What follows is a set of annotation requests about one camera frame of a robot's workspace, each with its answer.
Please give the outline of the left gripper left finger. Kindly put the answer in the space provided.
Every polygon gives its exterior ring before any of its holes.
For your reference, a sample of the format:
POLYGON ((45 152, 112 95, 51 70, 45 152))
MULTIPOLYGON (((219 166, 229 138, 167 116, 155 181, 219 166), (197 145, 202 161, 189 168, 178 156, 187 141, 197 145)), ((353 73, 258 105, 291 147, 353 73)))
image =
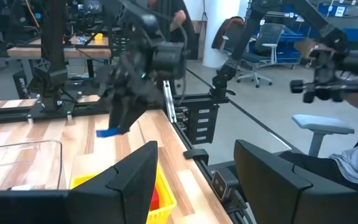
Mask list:
POLYGON ((157 141, 149 141, 70 190, 70 224, 145 224, 157 161, 157 141))

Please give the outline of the clear plastic container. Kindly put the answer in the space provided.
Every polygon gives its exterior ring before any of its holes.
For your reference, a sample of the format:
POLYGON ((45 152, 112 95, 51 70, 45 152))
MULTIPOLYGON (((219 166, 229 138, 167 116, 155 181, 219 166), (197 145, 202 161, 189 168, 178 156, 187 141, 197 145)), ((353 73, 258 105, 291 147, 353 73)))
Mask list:
POLYGON ((0 190, 66 188, 60 141, 40 140, 0 146, 0 190))

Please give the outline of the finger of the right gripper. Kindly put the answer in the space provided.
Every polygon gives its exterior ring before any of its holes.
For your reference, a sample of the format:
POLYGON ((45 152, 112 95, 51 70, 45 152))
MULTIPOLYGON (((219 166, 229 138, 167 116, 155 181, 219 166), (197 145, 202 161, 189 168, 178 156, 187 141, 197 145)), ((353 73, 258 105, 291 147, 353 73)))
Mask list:
POLYGON ((115 131, 115 134, 125 134, 128 130, 124 125, 127 109, 128 106, 125 98, 117 98, 112 101, 108 128, 115 131))
POLYGON ((129 132, 130 127, 144 114, 146 110, 147 106, 140 104, 135 104, 125 108, 121 119, 121 134, 129 132))

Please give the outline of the person's hand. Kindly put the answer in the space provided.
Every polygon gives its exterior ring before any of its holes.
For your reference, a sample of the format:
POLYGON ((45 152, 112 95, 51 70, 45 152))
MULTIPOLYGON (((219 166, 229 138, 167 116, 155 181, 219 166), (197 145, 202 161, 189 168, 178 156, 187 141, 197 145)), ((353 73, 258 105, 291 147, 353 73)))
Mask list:
POLYGON ((186 14, 184 10, 179 10, 175 13, 173 21, 171 23, 171 30, 175 30, 182 26, 182 24, 186 21, 186 14))

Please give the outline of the grey office chair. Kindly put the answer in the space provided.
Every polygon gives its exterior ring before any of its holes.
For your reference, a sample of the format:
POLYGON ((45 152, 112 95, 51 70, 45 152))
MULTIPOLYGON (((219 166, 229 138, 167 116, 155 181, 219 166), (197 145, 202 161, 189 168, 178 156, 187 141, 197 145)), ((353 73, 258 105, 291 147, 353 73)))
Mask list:
POLYGON ((265 23, 260 26, 257 37, 250 42, 251 49, 248 45, 242 54, 241 63, 237 67, 241 74, 237 76, 236 82, 250 79, 255 82, 256 88, 260 87, 259 80, 265 80, 269 86, 273 84, 271 79, 259 74, 257 70, 277 63, 277 46, 284 28, 283 24, 276 23, 265 23))

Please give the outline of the yellow plastic basket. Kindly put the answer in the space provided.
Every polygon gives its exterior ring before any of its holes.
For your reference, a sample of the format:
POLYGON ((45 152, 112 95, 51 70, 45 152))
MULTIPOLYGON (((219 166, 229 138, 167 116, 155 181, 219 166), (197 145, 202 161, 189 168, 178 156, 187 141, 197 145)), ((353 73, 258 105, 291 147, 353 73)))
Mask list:
MULTIPOLYGON (((79 175, 75 177, 71 182, 71 190, 98 174, 100 173, 79 175)), ((159 163, 157 163, 154 187, 156 187, 158 190, 160 197, 160 208, 154 211, 149 210, 145 224, 166 224, 172 210, 177 205, 177 201, 159 163)))

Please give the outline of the black table edge clip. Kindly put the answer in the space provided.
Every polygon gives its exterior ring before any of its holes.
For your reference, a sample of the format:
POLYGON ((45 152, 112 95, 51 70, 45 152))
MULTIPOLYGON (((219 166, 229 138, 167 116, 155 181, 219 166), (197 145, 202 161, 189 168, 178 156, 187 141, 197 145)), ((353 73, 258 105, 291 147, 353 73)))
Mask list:
POLYGON ((193 159, 196 161, 204 162, 206 165, 208 165, 209 162, 209 154, 204 149, 192 149, 185 151, 183 153, 183 156, 185 159, 193 159))

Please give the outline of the wooden background table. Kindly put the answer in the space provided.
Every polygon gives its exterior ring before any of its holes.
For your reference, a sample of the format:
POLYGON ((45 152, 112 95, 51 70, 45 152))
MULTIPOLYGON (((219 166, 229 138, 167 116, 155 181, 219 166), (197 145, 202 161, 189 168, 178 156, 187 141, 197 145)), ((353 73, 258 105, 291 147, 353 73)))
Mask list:
MULTIPOLYGON (((109 48, 109 40, 104 37, 103 40, 92 40, 88 45, 65 47, 64 54, 66 59, 98 59, 105 61, 111 57, 109 48)), ((41 57, 41 40, 36 38, 29 42, 30 47, 17 45, 7 50, 8 56, 12 59, 18 59, 24 69, 24 73, 28 80, 31 80, 34 73, 33 61, 41 57)))

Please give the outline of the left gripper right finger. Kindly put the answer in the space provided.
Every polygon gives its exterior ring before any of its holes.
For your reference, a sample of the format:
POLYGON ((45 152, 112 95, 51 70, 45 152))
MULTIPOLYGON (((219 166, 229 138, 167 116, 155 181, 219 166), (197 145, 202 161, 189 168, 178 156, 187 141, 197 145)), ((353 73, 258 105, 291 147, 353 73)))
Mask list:
POLYGON ((293 224, 300 194, 312 183, 291 162, 244 140, 235 142, 234 161, 257 224, 293 224))

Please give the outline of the brown jacket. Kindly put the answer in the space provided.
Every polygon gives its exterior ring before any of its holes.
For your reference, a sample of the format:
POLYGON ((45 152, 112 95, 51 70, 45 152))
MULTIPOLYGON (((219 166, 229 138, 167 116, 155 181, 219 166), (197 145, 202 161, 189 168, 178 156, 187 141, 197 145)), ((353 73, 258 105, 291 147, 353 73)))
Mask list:
POLYGON ((245 22, 240 16, 234 16, 226 19, 219 27, 213 43, 211 44, 212 49, 220 49, 223 42, 224 36, 228 39, 225 41, 224 49, 233 50, 237 44, 238 38, 241 36, 244 30, 245 22))

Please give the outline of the person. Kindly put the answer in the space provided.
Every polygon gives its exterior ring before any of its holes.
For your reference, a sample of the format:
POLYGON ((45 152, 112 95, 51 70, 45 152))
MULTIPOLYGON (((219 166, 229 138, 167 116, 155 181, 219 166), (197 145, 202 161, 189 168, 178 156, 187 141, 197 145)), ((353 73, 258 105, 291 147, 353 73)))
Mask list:
POLYGON ((182 28, 184 28, 187 36, 187 59, 196 60, 198 56, 198 39, 184 0, 148 0, 147 4, 151 10, 166 16, 165 19, 160 18, 158 23, 162 34, 170 42, 184 42, 180 27, 175 30, 171 30, 170 28, 175 13, 179 10, 184 10, 186 21, 182 24, 182 28))
POLYGON ((328 158, 313 157, 291 151, 285 151, 279 156, 318 176, 358 190, 358 142, 354 148, 340 154, 332 154, 328 158))

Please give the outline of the red bar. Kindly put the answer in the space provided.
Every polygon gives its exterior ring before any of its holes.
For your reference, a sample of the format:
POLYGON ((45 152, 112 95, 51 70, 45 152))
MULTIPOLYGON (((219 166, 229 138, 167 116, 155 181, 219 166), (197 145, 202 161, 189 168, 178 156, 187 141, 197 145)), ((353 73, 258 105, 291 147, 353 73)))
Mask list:
POLYGON ((150 211, 154 211, 160 208, 160 197, 158 194, 158 190, 156 187, 154 187, 154 191, 152 194, 152 199, 150 201, 150 207, 149 210, 150 211))

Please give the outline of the blue rectangular case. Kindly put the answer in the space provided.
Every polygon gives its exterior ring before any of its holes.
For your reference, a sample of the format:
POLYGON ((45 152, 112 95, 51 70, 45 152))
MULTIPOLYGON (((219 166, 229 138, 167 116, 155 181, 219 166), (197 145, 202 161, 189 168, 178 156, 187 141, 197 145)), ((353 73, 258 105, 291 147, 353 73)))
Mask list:
POLYGON ((120 135, 120 133, 121 132, 120 132, 119 128, 96 130, 96 136, 98 138, 108 138, 108 137, 111 137, 111 136, 120 135))

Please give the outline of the blue storage bins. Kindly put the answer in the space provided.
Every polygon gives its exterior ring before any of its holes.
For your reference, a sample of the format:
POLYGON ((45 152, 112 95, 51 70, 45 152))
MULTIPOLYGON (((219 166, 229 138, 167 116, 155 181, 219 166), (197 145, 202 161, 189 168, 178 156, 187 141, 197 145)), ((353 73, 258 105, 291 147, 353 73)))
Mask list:
MULTIPOLYGON (((317 8, 318 12, 333 26, 341 29, 348 38, 348 48, 358 50, 358 0, 308 0, 317 8)), ((293 32, 280 39, 279 56, 299 56, 295 44, 306 39, 316 40, 319 37, 318 30, 311 27, 298 15, 298 11, 291 5, 281 7, 285 13, 282 18, 286 28, 293 32)))

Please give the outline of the black drawer unit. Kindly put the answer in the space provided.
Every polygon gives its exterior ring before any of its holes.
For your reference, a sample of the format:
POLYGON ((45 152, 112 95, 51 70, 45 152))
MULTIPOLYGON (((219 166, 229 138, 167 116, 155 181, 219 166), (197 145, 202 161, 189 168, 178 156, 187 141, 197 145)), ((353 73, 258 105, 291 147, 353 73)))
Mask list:
POLYGON ((190 142, 212 143, 219 109, 219 100, 208 94, 173 97, 178 127, 190 142))

